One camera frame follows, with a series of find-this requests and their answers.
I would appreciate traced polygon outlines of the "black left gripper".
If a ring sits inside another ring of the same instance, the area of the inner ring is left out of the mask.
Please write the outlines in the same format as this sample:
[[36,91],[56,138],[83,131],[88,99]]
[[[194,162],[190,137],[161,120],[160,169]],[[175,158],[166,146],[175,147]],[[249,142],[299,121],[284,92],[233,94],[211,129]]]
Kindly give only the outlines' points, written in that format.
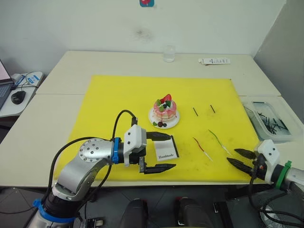
[[[157,141],[170,140],[171,136],[160,132],[147,132],[146,138],[154,142],[157,142]],[[140,148],[133,149],[131,154],[129,155],[129,163],[138,164],[139,173],[144,173],[144,172],[145,174],[161,173],[170,170],[176,166],[176,164],[156,164],[153,167],[147,167],[144,159],[145,156],[146,156],[146,145],[143,145]]]

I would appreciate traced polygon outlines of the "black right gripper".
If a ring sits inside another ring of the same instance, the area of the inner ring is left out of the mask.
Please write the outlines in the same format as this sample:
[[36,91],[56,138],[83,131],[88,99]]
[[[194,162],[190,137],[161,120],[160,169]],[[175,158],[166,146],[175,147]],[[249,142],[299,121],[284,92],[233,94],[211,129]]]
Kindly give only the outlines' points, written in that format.
[[240,148],[237,148],[234,151],[245,158],[253,160],[252,163],[254,166],[253,168],[251,168],[237,159],[227,158],[230,164],[232,164],[238,170],[253,177],[254,179],[259,178],[263,181],[265,180],[267,165],[266,165],[266,158],[264,157],[263,154],[259,154],[258,156],[256,156],[254,152]]

